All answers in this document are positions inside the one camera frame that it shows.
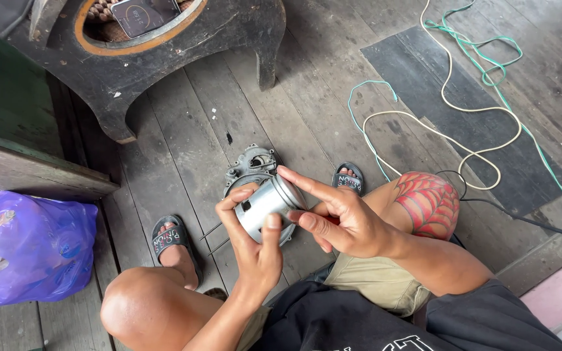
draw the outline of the pink surface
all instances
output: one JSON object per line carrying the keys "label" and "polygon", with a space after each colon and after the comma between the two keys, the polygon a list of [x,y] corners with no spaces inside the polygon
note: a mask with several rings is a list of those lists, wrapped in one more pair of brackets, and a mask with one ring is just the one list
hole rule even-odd
{"label": "pink surface", "polygon": [[521,299],[550,330],[562,324],[562,268]]}

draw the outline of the khaki shorts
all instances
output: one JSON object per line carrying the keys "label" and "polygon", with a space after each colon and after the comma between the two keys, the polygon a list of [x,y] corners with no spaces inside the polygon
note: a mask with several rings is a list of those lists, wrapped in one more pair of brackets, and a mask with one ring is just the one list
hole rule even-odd
{"label": "khaki shorts", "polygon": [[[356,290],[388,312],[407,317],[420,309],[431,294],[394,261],[384,257],[357,259],[340,253],[324,282],[338,290]],[[237,351],[246,351],[261,337],[272,309],[260,307],[248,322]]]}

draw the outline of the sandal strap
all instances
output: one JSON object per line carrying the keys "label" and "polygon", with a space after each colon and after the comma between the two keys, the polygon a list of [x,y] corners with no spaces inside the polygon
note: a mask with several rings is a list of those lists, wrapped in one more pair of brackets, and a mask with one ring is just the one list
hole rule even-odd
{"label": "sandal strap", "polygon": [[333,176],[333,186],[336,188],[340,186],[347,186],[355,190],[357,194],[361,194],[362,192],[362,181],[359,178],[351,177],[348,174],[336,173]]}
{"label": "sandal strap", "polygon": [[153,251],[159,259],[164,249],[171,245],[186,245],[187,237],[184,235],[183,226],[174,226],[161,232],[153,238]]}

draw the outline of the slide sandal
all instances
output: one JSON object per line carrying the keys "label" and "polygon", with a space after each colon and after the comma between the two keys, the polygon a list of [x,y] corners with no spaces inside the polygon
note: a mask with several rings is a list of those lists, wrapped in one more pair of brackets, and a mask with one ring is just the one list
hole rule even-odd
{"label": "slide sandal", "polygon": [[[160,228],[162,228],[166,222],[173,223],[175,226],[158,234]],[[194,264],[194,271],[197,273],[197,278],[199,279],[199,285],[197,286],[198,289],[203,282],[203,273],[201,273],[199,264],[192,253],[192,241],[190,240],[190,235],[188,235],[187,229],[183,225],[183,221],[175,215],[165,215],[155,223],[151,240],[153,242],[153,251],[155,252],[155,256],[158,261],[160,260],[160,254],[168,246],[183,245],[186,249],[188,249],[188,253],[190,254],[190,258]]]}
{"label": "slide sandal", "polygon": [[[351,177],[348,174],[340,173],[342,168],[349,169],[353,171],[356,177]],[[363,196],[365,193],[365,187],[363,186],[363,173],[359,171],[359,168],[350,162],[342,162],[337,165],[335,173],[333,174],[333,179],[331,180],[331,185],[334,187],[347,186],[355,191],[359,196]]]}

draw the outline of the tattoo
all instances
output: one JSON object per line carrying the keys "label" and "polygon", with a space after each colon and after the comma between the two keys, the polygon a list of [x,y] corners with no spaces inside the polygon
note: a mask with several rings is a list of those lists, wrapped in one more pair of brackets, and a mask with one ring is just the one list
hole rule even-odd
{"label": "tattoo", "polygon": [[457,225],[459,193],[446,180],[426,172],[407,172],[398,183],[396,202],[409,213],[413,235],[448,240]]}

